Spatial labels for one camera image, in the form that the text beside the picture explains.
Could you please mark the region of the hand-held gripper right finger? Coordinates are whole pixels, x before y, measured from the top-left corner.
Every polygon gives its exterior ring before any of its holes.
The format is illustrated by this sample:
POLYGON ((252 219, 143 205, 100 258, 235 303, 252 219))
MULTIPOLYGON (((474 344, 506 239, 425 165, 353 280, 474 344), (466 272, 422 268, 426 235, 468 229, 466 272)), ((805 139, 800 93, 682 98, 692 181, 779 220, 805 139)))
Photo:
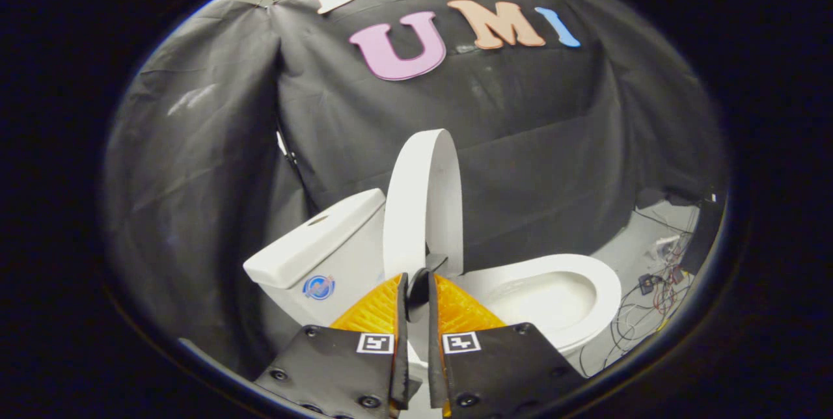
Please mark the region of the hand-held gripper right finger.
POLYGON ((508 324, 445 277, 428 277, 428 383, 445 418, 520 418, 586 378, 530 322, 508 324))

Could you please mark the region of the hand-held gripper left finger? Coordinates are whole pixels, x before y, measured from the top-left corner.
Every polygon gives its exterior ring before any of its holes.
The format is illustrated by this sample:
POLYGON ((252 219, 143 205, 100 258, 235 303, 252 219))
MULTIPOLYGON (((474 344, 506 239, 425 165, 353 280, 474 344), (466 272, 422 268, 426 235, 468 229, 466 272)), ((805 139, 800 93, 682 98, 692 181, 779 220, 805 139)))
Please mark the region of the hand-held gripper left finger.
POLYGON ((256 380, 335 418, 396 418, 409 402, 408 276, 373 288, 331 326, 306 325, 256 380))

